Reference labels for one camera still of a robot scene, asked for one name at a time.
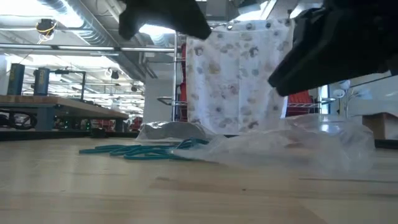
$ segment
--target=blue container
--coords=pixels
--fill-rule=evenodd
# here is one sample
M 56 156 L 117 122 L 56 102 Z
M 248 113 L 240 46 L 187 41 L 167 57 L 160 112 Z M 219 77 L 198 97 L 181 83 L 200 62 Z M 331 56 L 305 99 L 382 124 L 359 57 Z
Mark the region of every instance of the blue container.
M 24 83 L 25 65 L 19 63 L 11 64 L 10 77 L 8 81 L 7 95 L 21 95 Z
M 38 68 L 35 71 L 35 88 L 33 95 L 47 96 L 49 92 L 50 69 Z

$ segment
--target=grommet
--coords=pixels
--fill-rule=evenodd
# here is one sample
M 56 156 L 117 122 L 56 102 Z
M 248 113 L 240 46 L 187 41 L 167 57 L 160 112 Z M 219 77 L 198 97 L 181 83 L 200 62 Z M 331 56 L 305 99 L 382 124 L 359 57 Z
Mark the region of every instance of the grommet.
M 251 24 L 251 23 L 246 24 L 246 29 L 247 30 L 252 30 L 253 29 L 253 24 Z

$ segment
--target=floral fabric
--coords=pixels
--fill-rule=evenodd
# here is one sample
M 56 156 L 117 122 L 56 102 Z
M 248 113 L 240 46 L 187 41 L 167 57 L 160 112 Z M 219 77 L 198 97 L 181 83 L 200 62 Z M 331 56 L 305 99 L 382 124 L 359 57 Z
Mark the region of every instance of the floral fabric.
M 287 99 L 267 80 L 292 48 L 293 21 L 247 21 L 187 39 L 188 121 L 218 134 L 267 129 Z

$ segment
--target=red object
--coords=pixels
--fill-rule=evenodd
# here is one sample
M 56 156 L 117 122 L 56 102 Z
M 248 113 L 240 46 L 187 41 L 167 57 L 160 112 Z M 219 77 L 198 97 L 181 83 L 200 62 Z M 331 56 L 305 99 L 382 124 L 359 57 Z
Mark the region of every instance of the red object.
M 187 101 L 187 84 L 185 83 L 185 77 L 187 76 L 186 71 L 185 71 L 185 57 L 187 53 L 187 45 L 186 43 L 181 45 L 182 48 L 182 62 L 181 62 L 181 69 L 182 69 L 182 82 L 180 84 L 180 90 L 181 90 L 181 97 L 180 101 Z
M 313 99 L 311 98 L 307 90 L 290 95 L 287 101 L 289 103 L 313 103 Z M 309 114 L 311 113 L 311 111 L 314 112 L 314 108 L 299 108 L 288 106 L 286 110 L 286 117 Z

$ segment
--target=ceiling light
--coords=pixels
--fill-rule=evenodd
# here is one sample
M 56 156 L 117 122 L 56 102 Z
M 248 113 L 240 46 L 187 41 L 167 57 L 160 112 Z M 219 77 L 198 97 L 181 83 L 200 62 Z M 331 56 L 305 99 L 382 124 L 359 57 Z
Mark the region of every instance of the ceiling light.
M 130 86 L 131 83 L 119 83 L 119 85 L 121 85 L 121 86 Z
M 154 26 L 145 24 L 140 29 L 139 32 L 145 33 L 148 35 L 162 35 L 162 34 L 174 34 L 175 31 L 166 27 Z

